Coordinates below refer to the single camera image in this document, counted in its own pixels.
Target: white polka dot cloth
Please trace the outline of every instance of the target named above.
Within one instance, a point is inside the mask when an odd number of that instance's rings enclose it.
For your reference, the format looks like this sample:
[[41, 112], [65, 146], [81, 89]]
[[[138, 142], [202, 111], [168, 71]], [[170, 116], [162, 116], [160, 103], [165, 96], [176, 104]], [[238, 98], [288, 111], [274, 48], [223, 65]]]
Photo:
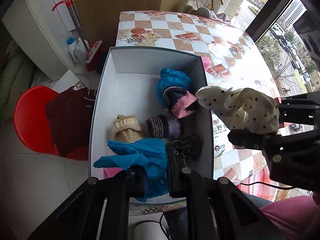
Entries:
[[251, 88], [232, 91], [218, 86], [199, 89], [201, 106], [211, 109], [231, 129], [252, 133], [278, 133], [279, 110], [273, 98]]

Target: tablecloth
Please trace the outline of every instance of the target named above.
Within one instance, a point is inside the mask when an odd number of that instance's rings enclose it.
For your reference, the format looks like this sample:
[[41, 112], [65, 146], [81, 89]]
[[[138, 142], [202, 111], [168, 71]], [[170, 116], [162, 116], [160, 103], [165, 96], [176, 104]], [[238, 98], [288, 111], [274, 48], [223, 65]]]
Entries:
[[[176, 12], [121, 12], [116, 46], [163, 47], [205, 56], [211, 61], [206, 71], [208, 85], [249, 87], [272, 98], [280, 96], [251, 37], [216, 20]], [[237, 185], [266, 165], [261, 151], [234, 149], [227, 138], [228, 128], [215, 114], [212, 120], [214, 179], [225, 176]]]

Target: red plastic stool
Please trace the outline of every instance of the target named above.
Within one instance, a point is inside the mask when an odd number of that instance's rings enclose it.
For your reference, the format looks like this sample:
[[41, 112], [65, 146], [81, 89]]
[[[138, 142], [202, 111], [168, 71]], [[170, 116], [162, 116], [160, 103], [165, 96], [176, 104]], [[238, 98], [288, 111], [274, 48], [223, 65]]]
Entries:
[[[19, 98], [14, 113], [13, 124], [19, 139], [29, 149], [58, 155], [56, 145], [52, 144], [45, 104], [55, 99], [58, 93], [48, 87], [36, 86], [28, 89]], [[73, 160], [88, 160], [89, 146], [80, 147], [66, 156]]]

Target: blue bottle cap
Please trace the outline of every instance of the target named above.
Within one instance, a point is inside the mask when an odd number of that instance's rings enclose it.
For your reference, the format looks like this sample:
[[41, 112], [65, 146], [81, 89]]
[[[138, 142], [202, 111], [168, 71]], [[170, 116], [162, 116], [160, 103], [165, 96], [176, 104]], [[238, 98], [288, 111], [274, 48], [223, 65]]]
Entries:
[[69, 39], [67, 39], [67, 44], [68, 45], [71, 45], [72, 43], [74, 43], [75, 42], [75, 40], [74, 40], [74, 38], [72, 38], [72, 37], [70, 37]]

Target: blue cloth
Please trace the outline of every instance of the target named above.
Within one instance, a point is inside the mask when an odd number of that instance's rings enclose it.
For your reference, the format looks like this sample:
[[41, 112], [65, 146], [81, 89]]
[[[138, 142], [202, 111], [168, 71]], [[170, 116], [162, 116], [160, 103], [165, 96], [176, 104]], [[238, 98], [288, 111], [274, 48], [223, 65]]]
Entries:
[[95, 168], [120, 167], [127, 170], [134, 165], [143, 166], [148, 175], [148, 193], [146, 198], [137, 200], [146, 202], [147, 198], [168, 193], [167, 154], [162, 140], [147, 138], [134, 143], [109, 140], [108, 146], [117, 155], [101, 157], [93, 164]]
[[160, 71], [160, 80], [156, 87], [158, 99], [161, 103], [162, 108], [166, 107], [163, 99], [163, 91], [167, 87], [180, 87], [190, 91], [191, 79], [186, 73], [176, 71], [170, 68], [164, 68]]

